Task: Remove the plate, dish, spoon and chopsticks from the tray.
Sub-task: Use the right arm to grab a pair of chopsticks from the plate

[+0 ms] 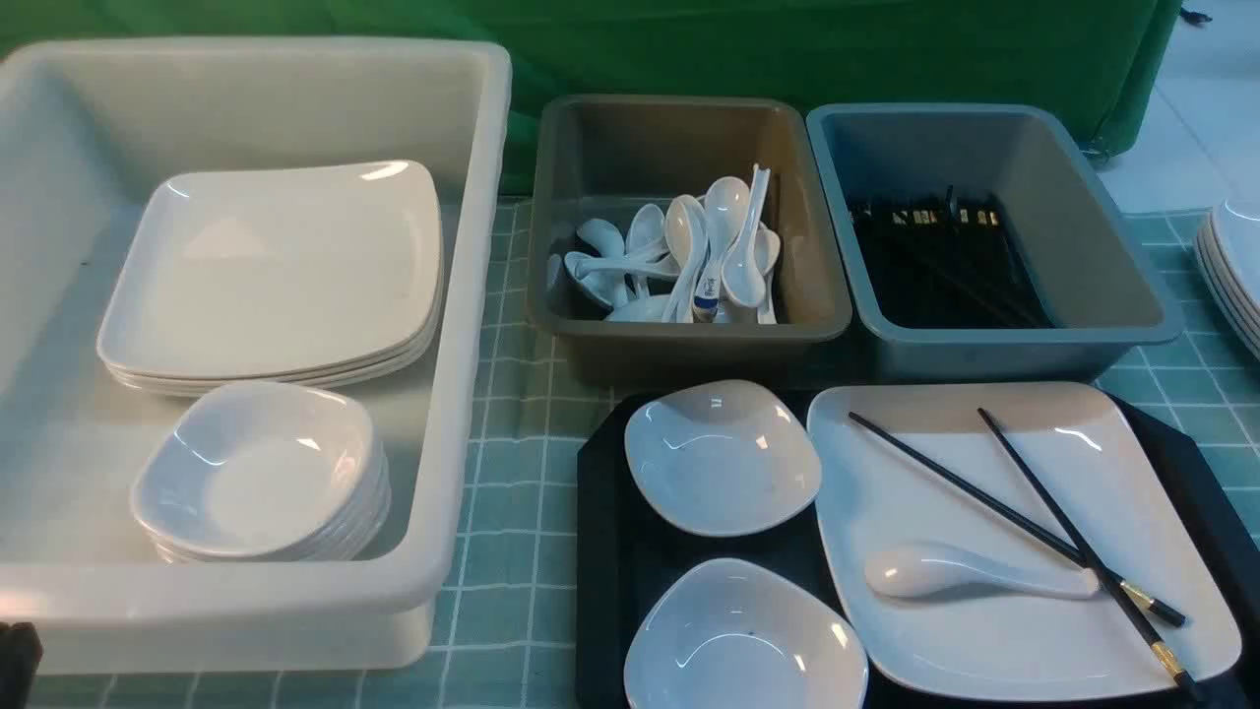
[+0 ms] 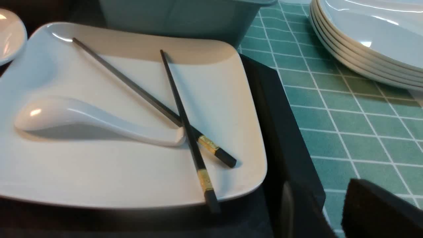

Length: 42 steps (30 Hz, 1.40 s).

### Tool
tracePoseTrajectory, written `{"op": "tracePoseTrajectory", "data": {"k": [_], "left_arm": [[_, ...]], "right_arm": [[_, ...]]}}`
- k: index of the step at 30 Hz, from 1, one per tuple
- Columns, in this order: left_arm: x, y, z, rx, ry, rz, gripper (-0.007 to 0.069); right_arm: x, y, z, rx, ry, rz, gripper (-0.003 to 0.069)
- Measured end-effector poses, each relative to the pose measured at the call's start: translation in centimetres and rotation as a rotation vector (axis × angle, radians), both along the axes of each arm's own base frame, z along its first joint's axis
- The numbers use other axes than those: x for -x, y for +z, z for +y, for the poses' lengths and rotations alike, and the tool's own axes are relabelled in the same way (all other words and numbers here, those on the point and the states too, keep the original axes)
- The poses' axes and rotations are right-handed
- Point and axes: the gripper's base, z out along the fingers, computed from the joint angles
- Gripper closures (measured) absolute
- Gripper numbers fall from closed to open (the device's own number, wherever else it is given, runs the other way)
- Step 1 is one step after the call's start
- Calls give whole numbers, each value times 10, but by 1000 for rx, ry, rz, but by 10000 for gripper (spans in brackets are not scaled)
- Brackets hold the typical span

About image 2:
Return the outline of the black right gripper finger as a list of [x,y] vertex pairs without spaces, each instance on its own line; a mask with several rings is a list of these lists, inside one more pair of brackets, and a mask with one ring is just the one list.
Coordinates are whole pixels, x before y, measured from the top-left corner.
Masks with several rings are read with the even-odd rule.
[[421,209],[365,179],[351,179],[341,226],[347,238],[421,238]]

